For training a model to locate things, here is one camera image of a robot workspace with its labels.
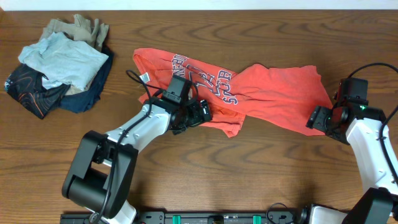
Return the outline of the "red printed t-shirt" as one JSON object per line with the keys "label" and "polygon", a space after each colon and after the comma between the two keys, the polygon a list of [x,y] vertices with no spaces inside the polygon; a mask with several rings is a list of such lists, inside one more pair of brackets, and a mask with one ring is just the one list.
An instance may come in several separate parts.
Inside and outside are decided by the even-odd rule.
{"label": "red printed t-shirt", "polygon": [[266,68],[254,64],[240,73],[159,49],[139,48],[132,59],[151,93],[166,89],[174,75],[197,86],[195,94],[207,100],[212,120],[205,127],[222,130],[231,138],[245,117],[268,121],[306,136],[321,131],[306,126],[316,106],[332,107],[313,65]]}

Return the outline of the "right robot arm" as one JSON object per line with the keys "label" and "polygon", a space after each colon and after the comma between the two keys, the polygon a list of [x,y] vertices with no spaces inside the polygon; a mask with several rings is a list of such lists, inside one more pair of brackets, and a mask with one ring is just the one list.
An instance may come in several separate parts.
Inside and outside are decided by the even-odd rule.
{"label": "right robot arm", "polygon": [[389,140],[386,117],[367,101],[316,106],[307,127],[351,146],[364,194],[348,212],[314,205],[309,223],[386,223],[397,216],[397,159]]}

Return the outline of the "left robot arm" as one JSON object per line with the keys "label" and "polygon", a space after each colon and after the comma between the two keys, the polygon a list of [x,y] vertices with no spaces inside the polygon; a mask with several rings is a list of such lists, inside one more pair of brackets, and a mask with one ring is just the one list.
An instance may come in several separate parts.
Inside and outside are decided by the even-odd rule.
{"label": "left robot arm", "polygon": [[122,126],[81,139],[62,195],[93,214],[90,223],[133,223],[137,211],[127,201],[138,154],[167,131],[180,134],[211,121],[206,100],[176,103],[152,97]]}

